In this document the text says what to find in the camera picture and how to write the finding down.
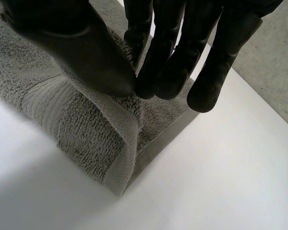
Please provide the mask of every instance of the black glove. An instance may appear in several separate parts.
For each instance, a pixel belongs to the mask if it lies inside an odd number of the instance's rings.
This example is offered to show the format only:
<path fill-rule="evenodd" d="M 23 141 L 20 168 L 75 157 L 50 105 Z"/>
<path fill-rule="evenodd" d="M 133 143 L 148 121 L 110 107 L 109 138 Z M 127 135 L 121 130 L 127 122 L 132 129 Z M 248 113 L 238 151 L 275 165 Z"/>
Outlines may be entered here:
<path fill-rule="evenodd" d="M 139 72 L 136 93 L 175 98 L 193 72 L 219 17 L 216 37 L 205 66 L 188 95 L 195 111 L 216 104 L 225 78 L 241 47 L 282 0 L 124 0 L 128 30 L 125 41 L 139 61 L 155 12 L 156 30 Z M 184 13 L 179 45 L 172 55 Z"/>
<path fill-rule="evenodd" d="M 86 87 L 127 97 L 135 73 L 88 0 L 1 0 L 3 19 Z"/>

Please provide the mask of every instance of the gray floor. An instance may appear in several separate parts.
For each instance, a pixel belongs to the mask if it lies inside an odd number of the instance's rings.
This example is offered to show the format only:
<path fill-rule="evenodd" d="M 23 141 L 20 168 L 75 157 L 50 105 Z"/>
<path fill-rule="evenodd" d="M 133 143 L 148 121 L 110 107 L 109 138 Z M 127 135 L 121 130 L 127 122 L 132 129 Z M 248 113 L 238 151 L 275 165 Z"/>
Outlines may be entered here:
<path fill-rule="evenodd" d="M 263 20 L 233 68 L 288 123 L 288 0 Z"/>

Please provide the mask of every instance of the finger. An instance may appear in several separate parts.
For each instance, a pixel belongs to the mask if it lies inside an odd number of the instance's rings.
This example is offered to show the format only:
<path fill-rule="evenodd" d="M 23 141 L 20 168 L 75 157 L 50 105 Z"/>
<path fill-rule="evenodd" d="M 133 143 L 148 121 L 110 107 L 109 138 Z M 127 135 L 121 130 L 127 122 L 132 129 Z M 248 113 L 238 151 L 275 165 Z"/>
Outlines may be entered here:
<path fill-rule="evenodd" d="M 184 0 L 154 0 L 156 30 L 137 78 L 136 93 L 143 99 L 154 96 L 154 78 L 173 52 L 184 12 Z"/>
<path fill-rule="evenodd" d="M 154 93 L 165 100 L 175 98 L 192 74 L 222 12 L 211 1 L 188 0 L 179 45 L 157 75 Z"/>
<path fill-rule="evenodd" d="M 191 109 L 206 113 L 218 100 L 226 76 L 242 46 L 262 24 L 245 9 L 225 8 L 208 58 L 187 98 Z"/>
<path fill-rule="evenodd" d="M 152 0 L 124 0 L 128 30 L 124 40 L 131 47 L 133 65 L 137 69 L 150 35 L 153 18 Z"/>
<path fill-rule="evenodd" d="M 19 3 L 30 7 L 27 9 L 33 7 L 36 17 L 29 14 L 32 18 L 13 18 L 11 15 L 20 14 Z M 39 0 L 38 3 L 43 7 L 36 7 L 31 0 L 6 1 L 4 6 L 10 4 L 7 10 L 12 11 L 12 14 L 5 11 L 6 22 L 20 36 L 53 56 L 67 70 L 66 76 L 76 87 L 117 97 L 134 92 L 136 77 L 126 55 L 88 2 Z M 71 17 L 68 12 L 75 6 L 78 13 Z"/>

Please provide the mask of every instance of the folded towel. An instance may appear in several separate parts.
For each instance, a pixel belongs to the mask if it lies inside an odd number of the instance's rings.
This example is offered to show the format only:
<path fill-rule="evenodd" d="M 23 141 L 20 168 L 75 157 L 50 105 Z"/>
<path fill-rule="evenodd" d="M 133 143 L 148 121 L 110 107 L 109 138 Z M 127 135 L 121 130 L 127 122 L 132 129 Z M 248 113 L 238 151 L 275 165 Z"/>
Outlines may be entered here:
<path fill-rule="evenodd" d="M 109 30 L 132 58 L 121 39 L 127 24 L 122 6 L 115 0 L 92 4 L 118 31 Z M 186 104 L 191 81 L 174 100 L 142 101 L 135 95 L 113 98 L 74 79 L 0 19 L 0 97 L 40 125 L 74 163 L 118 196 L 197 116 Z"/>

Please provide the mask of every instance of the glove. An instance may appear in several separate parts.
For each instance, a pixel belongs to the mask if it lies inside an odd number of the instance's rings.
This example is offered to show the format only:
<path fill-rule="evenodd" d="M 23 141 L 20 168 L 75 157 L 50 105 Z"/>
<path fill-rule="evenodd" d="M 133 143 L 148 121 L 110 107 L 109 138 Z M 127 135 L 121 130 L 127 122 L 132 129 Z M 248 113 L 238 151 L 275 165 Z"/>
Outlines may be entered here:
<path fill-rule="evenodd" d="M 242 46 L 282 0 L 124 0 L 128 30 L 124 39 L 138 63 L 150 32 L 156 30 L 139 72 L 136 93 L 143 99 L 170 100 L 182 90 L 219 20 L 216 37 L 187 102 L 205 113 L 213 109 L 223 83 Z M 181 38 L 172 54 L 182 16 Z"/>
<path fill-rule="evenodd" d="M 134 92 L 135 73 L 88 0 L 1 0 L 2 18 L 87 88 L 117 97 Z"/>

